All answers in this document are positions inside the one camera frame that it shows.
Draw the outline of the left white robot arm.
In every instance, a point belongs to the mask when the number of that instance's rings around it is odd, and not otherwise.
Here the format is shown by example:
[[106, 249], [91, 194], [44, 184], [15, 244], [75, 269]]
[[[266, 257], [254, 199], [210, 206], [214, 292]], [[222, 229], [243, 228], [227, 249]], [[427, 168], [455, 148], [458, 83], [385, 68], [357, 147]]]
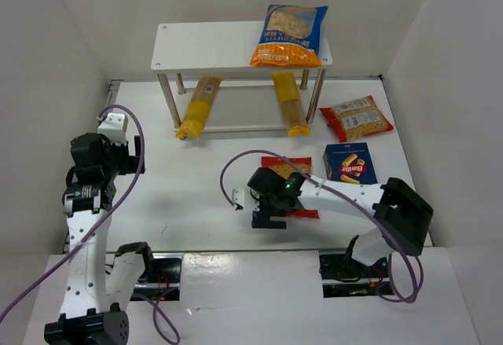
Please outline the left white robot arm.
[[69, 235], [68, 278], [59, 318], [46, 324], [48, 344], [125, 344], [130, 335], [127, 306], [139, 277], [149, 269], [152, 252], [145, 242], [124, 244], [106, 270], [108, 230], [119, 175], [137, 180], [145, 171], [145, 141], [113, 141], [86, 133], [71, 142], [73, 166], [62, 202]]

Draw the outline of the red fusilli pasta bag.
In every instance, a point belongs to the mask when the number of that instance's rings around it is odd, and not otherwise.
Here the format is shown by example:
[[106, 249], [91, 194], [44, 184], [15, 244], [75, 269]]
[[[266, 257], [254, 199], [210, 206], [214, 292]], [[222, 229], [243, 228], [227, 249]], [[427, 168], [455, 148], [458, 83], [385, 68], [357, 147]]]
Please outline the red fusilli pasta bag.
[[[289, 159], [303, 173], [311, 174], [312, 159], [310, 157], [295, 157]], [[296, 170], [288, 163], [274, 156], [262, 156], [261, 166], [269, 168], [279, 174], [282, 178], [287, 179], [292, 172]], [[290, 211], [285, 215], [286, 218], [304, 218], [304, 219], [319, 219], [317, 210], [297, 210]]]

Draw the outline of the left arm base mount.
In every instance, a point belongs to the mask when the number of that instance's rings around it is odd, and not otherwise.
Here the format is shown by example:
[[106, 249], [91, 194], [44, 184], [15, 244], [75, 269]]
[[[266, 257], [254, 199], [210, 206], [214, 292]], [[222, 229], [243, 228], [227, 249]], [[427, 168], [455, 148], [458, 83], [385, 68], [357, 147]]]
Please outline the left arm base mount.
[[134, 294], [156, 301], [179, 301], [182, 277], [181, 253], [154, 253], [150, 270], [144, 272], [134, 287]]

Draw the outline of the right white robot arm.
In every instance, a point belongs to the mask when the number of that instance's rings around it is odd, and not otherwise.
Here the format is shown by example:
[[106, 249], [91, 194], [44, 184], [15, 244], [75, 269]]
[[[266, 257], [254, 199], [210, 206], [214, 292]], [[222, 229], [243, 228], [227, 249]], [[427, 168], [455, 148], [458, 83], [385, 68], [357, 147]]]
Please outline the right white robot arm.
[[354, 237], [346, 250], [349, 258], [366, 266], [394, 252], [421, 255], [434, 213], [431, 205], [399, 178], [361, 185], [297, 171], [283, 178], [260, 167], [248, 181], [248, 188], [258, 199], [252, 220], [255, 228], [274, 228], [271, 217], [292, 211], [332, 211], [367, 218], [373, 228]]

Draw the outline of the blue Barilla pasta box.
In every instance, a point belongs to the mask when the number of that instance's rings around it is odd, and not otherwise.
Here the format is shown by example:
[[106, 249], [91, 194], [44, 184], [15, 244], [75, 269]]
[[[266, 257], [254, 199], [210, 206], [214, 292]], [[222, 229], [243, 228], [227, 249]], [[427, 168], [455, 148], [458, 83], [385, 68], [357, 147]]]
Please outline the blue Barilla pasta box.
[[322, 159], [328, 180], [356, 185], [378, 182], [365, 142], [326, 145]]

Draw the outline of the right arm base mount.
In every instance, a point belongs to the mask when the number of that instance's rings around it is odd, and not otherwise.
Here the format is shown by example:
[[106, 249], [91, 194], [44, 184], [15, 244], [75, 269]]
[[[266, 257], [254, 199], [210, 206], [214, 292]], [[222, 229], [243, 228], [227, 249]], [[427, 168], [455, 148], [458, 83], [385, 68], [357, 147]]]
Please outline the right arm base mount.
[[389, 285], [387, 259], [381, 258], [366, 266], [342, 253], [319, 254], [319, 274], [325, 298], [350, 298], [393, 295]]

